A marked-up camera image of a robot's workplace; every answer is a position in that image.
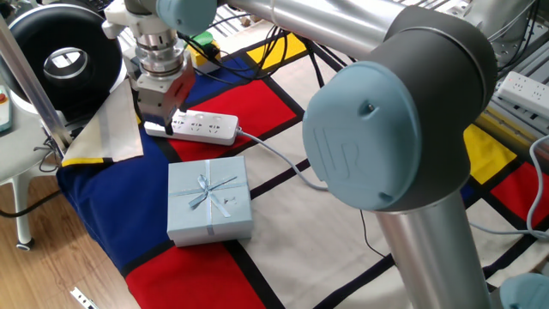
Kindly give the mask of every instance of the silver metal tube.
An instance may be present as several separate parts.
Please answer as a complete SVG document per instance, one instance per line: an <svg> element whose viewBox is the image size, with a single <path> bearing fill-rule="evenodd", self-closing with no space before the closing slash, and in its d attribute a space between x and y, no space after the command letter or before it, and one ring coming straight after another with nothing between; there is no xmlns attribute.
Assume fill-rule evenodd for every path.
<svg viewBox="0 0 549 309"><path fill-rule="evenodd" d="M65 153L72 138L69 132L59 119L42 85L28 64L25 55L9 31L8 25L3 18L0 18L0 53L15 79L27 95L36 111L42 117L46 130L57 143L61 156Z"/></svg>
<svg viewBox="0 0 549 309"><path fill-rule="evenodd" d="M406 7L385 0L228 0L278 26L361 59Z"/></svg>
<svg viewBox="0 0 549 309"><path fill-rule="evenodd" d="M477 27L487 38L501 36L504 41L514 41L524 36L524 28L528 24L526 8L532 3L533 0L472 1L465 10L463 19ZM515 26L509 27L512 21Z"/></svg>
<svg viewBox="0 0 549 309"><path fill-rule="evenodd" d="M423 208L377 218L414 308L491 307L459 190Z"/></svg>
<svg viewBox="0 0 549 309"><path fill-rule="evenodd" d="M137 44L151 51L173 47L177 41L178 33L174 29L168 29L155 34L143 34L139 38L136 38Z"/></svg>

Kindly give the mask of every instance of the ribbon bow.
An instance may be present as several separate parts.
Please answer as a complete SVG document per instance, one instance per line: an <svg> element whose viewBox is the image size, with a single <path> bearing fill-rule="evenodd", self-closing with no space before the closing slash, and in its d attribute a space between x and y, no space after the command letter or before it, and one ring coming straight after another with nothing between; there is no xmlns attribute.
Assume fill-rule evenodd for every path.
<svg viewBox="0 0 549 309"><path fill-rule="evenodd" d="M212 219L212 203L226 218L229 218L231 216L231 214L229 214L229 212L226 211L226 209L223 207L223 204L219 201L219 199L217 199L217 197L212 191L214 191L215 189L219 188L220 186L228 182L235 180L236 178L237 176L226 178L211 185L210 180L204 175L200 175L198 177L198 184L204 190L204 192L199 197L190 201L189 206L191 209L195 210L198 208L198 206L200 206L200 204L204 200L206 201L206 207L207 207L206 213L208 216L206 228L208 229L208 235L210 236L214 235L214 226L213 226L213 219Z"/></svg>

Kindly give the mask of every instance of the power outlet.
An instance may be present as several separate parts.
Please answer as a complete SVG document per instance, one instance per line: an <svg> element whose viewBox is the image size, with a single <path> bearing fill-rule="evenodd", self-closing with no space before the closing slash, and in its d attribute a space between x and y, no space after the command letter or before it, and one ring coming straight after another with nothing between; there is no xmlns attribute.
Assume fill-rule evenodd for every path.
<svg viewBox="0 0 549 309"><path fill-rule="evenodd" d="M549 86L510 72L498 90L498 97L549 118Z"/></svg>
<svg viewBox="0 0 549 309"><path fill-rule="evenodd" d="M211 112L177 111L173 115L172 128L173 135L169 136L163 126L145 123L145 131L150 136L230 146L237 136L238 117Z"/></svg>

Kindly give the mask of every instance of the light blue ribbon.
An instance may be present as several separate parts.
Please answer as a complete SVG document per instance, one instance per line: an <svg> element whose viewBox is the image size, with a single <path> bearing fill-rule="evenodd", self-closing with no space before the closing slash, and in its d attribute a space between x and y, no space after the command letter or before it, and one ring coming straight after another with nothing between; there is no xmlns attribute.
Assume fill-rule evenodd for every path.
<svg viewBox="0 0 549 309"><path fill-rule="evenodd" d="M228 211L223 207L223 204L219 201L219 199L215 196L213 193L214 190L222 190L222 189L229 189L229 188L236 188L245 184L230 184L227 185L227 183L235 180L237 176L228 177L226 179L222 179L221 181L216 182L215 184L211 184L211 171L210 171L210 162L209 160L206 160L206 174L208 177L204 175L200 175L198 177L198 184L200 185L201 189L189 189L189 190L183 190L178 191L175 193L170 193L169 197L177 197L187 194L194 194L194 193L202 193L197 198L193 199L189 202L189 206L191 209L195 210L200 206L200 204L204 201L206 201L206 228L208 230L208 235L213 236L214 235L214 223L212 218L212 204L225 216L226 218L231 217L231 214L229 214Z"/></svg>

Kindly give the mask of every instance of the metal frame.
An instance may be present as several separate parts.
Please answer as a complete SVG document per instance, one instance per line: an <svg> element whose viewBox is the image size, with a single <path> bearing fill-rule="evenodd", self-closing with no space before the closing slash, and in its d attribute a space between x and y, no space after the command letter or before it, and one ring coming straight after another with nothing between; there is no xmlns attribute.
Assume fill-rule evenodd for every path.
<svg viewBox="0 0 549 309"><path fill-rule="evenodd" d="M3 18L0 18L0 54L2 54L15 79L21 85L23 92L36 108L42 118L47 134L53 138L58 147L58 152L63 158L72 142L70 133L61 122L44 88L40 85L38 78Z"/></svg>

